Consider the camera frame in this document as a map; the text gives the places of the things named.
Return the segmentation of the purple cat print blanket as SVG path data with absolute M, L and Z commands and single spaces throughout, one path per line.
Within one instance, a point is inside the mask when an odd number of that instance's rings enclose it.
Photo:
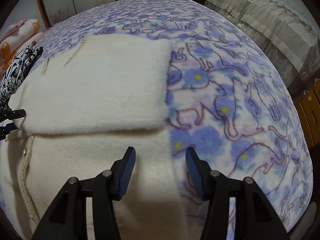
M 199 239 L 208 211 L 187 171 L 189 147 L 227 177 L 252 177 L 291 230 L 311 199 L 312 161 L 291 96 L 262 50 L 191 0 L 123 0 L 53 26 L 31 72 L 87 36 L 112 34 L 171 42 L 165 103 L 186 239 Z

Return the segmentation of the beige covered furniture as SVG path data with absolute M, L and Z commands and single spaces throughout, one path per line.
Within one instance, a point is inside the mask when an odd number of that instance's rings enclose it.
M 205 0 L 246 33 L 301 98 L 319 77 L 319 26 L 302 0 Z

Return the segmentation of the orange wooden drawer cabinet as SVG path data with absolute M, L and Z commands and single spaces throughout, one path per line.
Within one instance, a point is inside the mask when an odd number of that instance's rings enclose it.
M 295 104 L 304 137 L 308 148 L 319 145 L 320 141 L 320 107 L 319 107 L 319 79 L 314 87 L 304 93 Z

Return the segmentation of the black white folded garment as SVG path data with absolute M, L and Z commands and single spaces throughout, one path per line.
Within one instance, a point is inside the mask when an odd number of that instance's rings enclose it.
M 1 80 L 1 105 L 8 102 L 11 95 L 20 87 L 42 53 L 43 47 L 30 45 L 14 57 Z

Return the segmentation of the rolled bear print quilt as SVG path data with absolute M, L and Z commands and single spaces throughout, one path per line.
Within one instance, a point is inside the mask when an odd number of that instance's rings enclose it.
M 36 44 L 44 33 L 37 19 L 23 18 L 10 25 L 1 37 L 1 78 L 14 57 L 29 45 Z

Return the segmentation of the cream knit cardigan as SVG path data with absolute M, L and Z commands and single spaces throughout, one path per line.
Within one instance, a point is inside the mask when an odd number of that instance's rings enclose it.
M 171 50 L 167 40 L 87 36 L 29 74 L 9 101 L 27 114 L 1 142 L 1 208 L 22 239 L 68 178 L 95 177 L 130 146 L 136 164 L 114 204 L 122 239 L 187 238 L 165 103 Z

